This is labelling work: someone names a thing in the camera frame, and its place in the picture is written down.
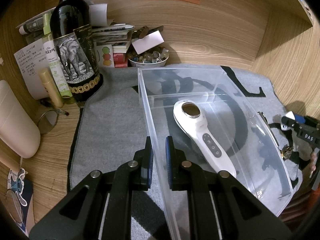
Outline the person's right hand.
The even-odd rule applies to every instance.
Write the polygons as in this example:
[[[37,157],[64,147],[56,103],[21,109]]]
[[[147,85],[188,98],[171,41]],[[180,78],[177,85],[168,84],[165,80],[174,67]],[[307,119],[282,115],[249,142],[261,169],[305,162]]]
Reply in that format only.
[[[315,152],[312,152],[310,154],[310,176],[309,176],[309,178],[312,177],[314,171],[316,170],[316,161],[317,161],[317,154]]]

